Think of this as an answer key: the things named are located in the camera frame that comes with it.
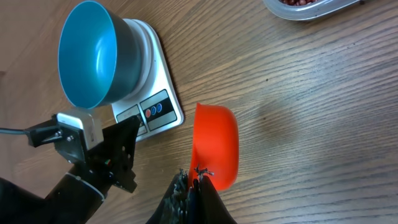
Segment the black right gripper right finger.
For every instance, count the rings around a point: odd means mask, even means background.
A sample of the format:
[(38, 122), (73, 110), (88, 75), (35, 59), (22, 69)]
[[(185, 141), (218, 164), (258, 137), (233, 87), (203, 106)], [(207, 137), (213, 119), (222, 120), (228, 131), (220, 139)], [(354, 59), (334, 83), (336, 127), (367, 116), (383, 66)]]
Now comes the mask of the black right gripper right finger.
[(198, 166), (193, 170), (197, 173), (197, 179), (192, 180), (191, 223), (237, 224), (210, 180), (213, 173)]

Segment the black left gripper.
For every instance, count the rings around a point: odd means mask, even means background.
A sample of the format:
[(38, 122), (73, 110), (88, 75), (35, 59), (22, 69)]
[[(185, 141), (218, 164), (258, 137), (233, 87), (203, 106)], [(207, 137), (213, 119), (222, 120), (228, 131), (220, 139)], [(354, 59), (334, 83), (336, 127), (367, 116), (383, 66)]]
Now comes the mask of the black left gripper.
[(74, 194), (106, 194), (115, 186), (132, 193), (137, 184), (132, 171), (136, 137), (141, 121), (132, 116), (102, 128), (104, 141), (94, 147), (86, 163), (67, 172), (67, 190)]

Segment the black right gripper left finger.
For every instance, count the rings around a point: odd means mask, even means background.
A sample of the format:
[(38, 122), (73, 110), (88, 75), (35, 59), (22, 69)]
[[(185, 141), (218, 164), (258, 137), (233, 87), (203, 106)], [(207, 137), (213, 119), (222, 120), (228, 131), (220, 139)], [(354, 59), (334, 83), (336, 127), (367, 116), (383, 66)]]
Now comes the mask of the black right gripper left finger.
[(188, 216), (188, 174), (183, 169), (175, 174), (147, 224), (183, 224)]

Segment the orange scoop with blue handle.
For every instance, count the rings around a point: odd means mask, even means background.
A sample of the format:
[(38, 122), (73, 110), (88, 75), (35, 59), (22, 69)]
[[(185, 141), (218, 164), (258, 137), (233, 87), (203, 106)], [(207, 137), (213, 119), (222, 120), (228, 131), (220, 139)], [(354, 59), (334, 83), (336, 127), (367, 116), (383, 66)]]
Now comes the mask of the orange scoop with blue handle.
[(188, 179), (207, 169), (215, 189), (227, 190), (239, 168), (239, 131), (234, 113), (224, 106), (197, 103), (193, 122), (193, 147)]

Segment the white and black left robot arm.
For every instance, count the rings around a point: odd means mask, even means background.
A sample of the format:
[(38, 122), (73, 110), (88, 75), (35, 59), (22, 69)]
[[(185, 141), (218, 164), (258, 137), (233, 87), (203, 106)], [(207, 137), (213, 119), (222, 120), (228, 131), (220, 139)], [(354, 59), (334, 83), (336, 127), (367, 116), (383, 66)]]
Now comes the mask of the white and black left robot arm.
[(1, 223), (86, 223), (105, 201), (112, 186), (132, 193), (137, 116), (104, 129), (104, 139), (89, 149), (83, 130), (56, 117), (23, 130), (29, 145), (52, 143), (72, 168), (44, 197), (1, 179)]

